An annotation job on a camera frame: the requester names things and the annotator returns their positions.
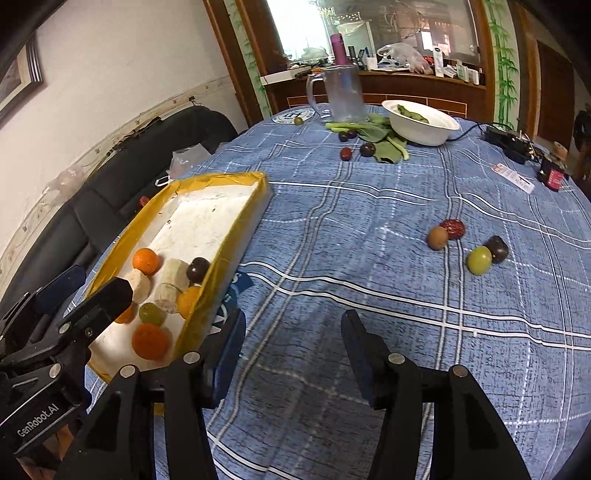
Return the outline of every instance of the plastic pitcher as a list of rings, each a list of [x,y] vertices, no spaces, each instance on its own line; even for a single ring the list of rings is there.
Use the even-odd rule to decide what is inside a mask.
[[[367,119],[357,65],[335,65],[323,69],[322,73],[308,76],[308,103],[317,114],[328,120],[328,115],[318,108],[314,99],[314,82],[318,80],[324,80],[329,98],[330,121],[357,123]]]

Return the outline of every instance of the leafy green vegetable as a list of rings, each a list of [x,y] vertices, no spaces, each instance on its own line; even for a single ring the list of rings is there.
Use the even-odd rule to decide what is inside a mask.
[[[381,142],[386,138],[386,135],[392,131],[392,128],[381,127],[372,122],[360,122],[358,124],[327,123],[325,128],[327,130],[332,130],[333,132],[346,132],[347,130],[354,128],[359,132],[359,138],[371,143]]]
[[[379,113],[370,113],[369,121],[372,122],[374,125],[383,125],[386,128],[392,128],[392,126],[390,126],[390,119],[385,115],[380,115]]]
[[[390,142],[380,142],[375,144],[374,156],[379,163],[398,163],[402,153]]]
[[[404,160],[408,160],[410,158],[406,148],[404,148],[406,147],[406,140],[400,140],[398,137],[394,135],[394,133],[388,135],[386,137],[386,140],[388,140],[388,142],[390,142],[392,146],[402,154],[402,158]]]
[[[378,113],[370,113],[369,120],[369,122],[358,124],[327,123],[326,129],[337,133],[346,132],[351,128],[356,129],[359,132],[359,138],[375,145],[374,156],[380,163],[397,163],[401,158],[408,160],[408,152],[404,148],[406,140],[396,136],[389,118]]]
[[[427,120],[425,117],[423,117],[419,113],[411,112],[410,110],[405,109],[402,105],[398,105],[398,113],[400,113],[400,115],[412,118],[413,120],[418,120],[419,122],[423,122],[426,124],[429,123],[429,120]]]

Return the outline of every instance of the table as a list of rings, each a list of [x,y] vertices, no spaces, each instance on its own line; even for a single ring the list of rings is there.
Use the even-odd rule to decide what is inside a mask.
[[[381,108],[370,107],[383,112]],[[472,125],[460,120],[462,131]],[[534,479],[556,474],[591,419],[591,218],[572,183],[558,193],[478,129],[396,165],[339,159],[317,116],[266,120],[194,172],[268,173],[274,198],[240,266],[248,335],[228,397],[206,417],[220,478],[364,479],[382,412],[361,398],[340,338],[344,310],[417,365],[462,363],[505,422]],[[531,195],[491,170],[535,183]],[[466,235],[433,252],[426,233],[460,218]],[[477,277],[468,253],[500,235],[509,258]],[[87,388],[104,385],[92,372]],[[419,478],[433,412],[424,410]],[[157,420],[159,478],[166,478]]]

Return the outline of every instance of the black sofa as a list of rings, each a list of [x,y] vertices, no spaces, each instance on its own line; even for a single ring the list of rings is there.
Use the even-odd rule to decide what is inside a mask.
[[[142,196],[152,198],[166,176],[172,152],[201,143],[214,153],[237,137],[223,114],[192,106],[166,120],[156,120],[134,137],[51,219],[19,266],[0,301],[0,318],[26,292],[45,286],[72,265],[86,273],[139,211]],[[52,315],[61,318],[70,299]]]

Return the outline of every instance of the small green fruit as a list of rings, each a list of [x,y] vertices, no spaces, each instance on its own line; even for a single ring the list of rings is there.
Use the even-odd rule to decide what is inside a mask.
[[[166,313],[160,310],[154,303],[148,302],[139,308],[139,319],[142,323],[151,323],[159,327],[166,320]]]
[[[468,270],[474,275],[484,275],[492,264],[491,251],[487,247],[476,247],[468,255]]]

